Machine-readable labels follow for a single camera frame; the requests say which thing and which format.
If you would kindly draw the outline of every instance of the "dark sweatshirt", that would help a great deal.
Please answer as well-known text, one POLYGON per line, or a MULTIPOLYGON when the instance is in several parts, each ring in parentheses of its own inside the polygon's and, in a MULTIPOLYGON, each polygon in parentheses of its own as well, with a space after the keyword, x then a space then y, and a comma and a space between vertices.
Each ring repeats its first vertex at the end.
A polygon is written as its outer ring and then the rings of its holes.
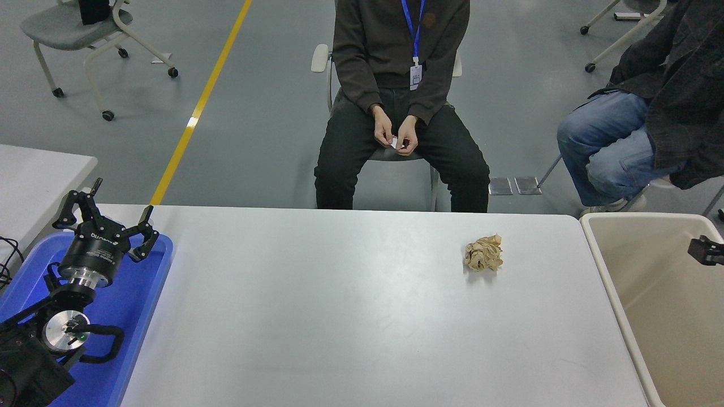
POLYGON ((724 175, 724 4, 679 0, 611 74, 613 88, 651 99, 654 168, 686 161, 671 182, 687 189, 724 175))
MULTIPOLYGON (((420 0, 407 0, 417 31, 420 0)), ((455 53, 470 18, 470 0, 426 0, 419 61, 422 81, 408 114, 426 124, 447 99, 455 53)), ((413 38, 401 0, 338 0, 332 58, 345 95, 366 112, 382 104, 379 88, 409 88, 413 38)))

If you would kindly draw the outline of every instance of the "yellow floor line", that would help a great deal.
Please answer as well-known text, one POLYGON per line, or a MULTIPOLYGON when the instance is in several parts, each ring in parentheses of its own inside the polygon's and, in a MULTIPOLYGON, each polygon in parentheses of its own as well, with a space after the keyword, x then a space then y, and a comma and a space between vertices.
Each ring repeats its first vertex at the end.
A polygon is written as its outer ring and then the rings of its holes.
POLYGON ((193 131, 196 129, 198 119, 201 117, 201 113, 203 113, 203 109, 206 107, 206 102, 209 101, 209 96, 211 95, 211 92, 216 85, 216 80, 219 79, 219 74, 221 73, 222 68, 224 68, 224 63, 226 63, 229 52, 231 51, 231 47, 234 45, 234 40, 239 33, 241 24, 246 18, 246 13, 249 10, 249 6, 251 6, 251 2, 252 0, 246 0, 244 3, 244 7, 242 7, 241 12, 239 12, 239 17, 237 17, 236 23, 234 23, 234 27, 231 29, 231 33, 229 33, 229 38, 227 38, 227 42, 224 44, 224 49, 222 49, 222 52, 219 55, 219 59, 216 61, 216 66, 214 66, 214 70, 211 71, 211 76, 206 82, 206 87, 204 87, 203 92, 201 92, 201 97, 196 104, 196 108, 194 108, 193 110, 191 118, 186 124, 186 129, 181 135, 181 140, 179 140, 179 143, 176 145, 176 149, 171 156, 171 160, 166 166, 166 171, 161 177, 159 185, 156 187, 156 192, 153 193, 150 205, 160 205, 161 201, 164 199, 166 190, 171 183, 171 179, 174 177, 174 173, 176 172, 176 168, 178 168, 181 157, 183 157, 183 154, 186 151, 186 146, 188 146, 188 142, 189 140, 191 140, 191 135, 193 135, 193 131))

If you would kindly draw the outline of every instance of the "trash bin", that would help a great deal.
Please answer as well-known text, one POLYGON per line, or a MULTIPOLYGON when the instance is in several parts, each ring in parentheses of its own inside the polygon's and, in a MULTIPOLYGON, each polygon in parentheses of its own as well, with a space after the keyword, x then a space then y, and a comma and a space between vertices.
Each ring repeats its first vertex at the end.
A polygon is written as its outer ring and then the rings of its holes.
POLYGON ((651 406, 724 406, 724 266, 687 253, 706 235, 689 214, 581 218, 619 327, 651 406))

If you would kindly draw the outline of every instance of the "white table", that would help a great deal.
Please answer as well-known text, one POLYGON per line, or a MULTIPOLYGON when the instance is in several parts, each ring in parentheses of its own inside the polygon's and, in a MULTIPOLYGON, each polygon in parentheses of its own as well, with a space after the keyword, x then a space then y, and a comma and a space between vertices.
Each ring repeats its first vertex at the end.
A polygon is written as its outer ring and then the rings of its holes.
MULTIPOLYGON (((134 225, 143 207, 99 208, 134 225)), ((174 259, 123 407, 647 405, 574 218, 151 218, 174 259), (505 263, 469 272, 465 245, 495 233, 505 263)))
MULTIPOLYGON (((25 251, 58 212, 62 197, 97 163, 95 157, 0 144, 0 236, 17 240, 25 251)), ((11 251, 0 242, 0 261, 11 251)))

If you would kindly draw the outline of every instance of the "blue tray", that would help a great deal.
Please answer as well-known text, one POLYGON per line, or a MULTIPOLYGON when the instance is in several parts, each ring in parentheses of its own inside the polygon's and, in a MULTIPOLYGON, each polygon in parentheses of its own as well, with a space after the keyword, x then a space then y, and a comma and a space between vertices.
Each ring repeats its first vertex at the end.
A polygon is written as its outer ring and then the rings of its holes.
MULTIPOLYGON (((131 246, 140 245, 141 239, 140 235, 133 236, 131 246)), ((58 232, 35 245, 0 298, 0 322, 48 296, 43 281, 46 267, 62 260, 72 240, 72 233, 58 232)), ((96 299, 84 314, 91 324, 121 327, 125 332, 123 345, 118 356, 105 364, 75 364, 70 369, 75 384, 51 407, 117 407, 121 403, 171 266, 172 252, 171 240, 159 235, 148 258, 134 263, 125 256, 113 284, 96 289, 96 299)), ((91 335, 85 354, 105 355, 112 342, 112 337, 91 335)))

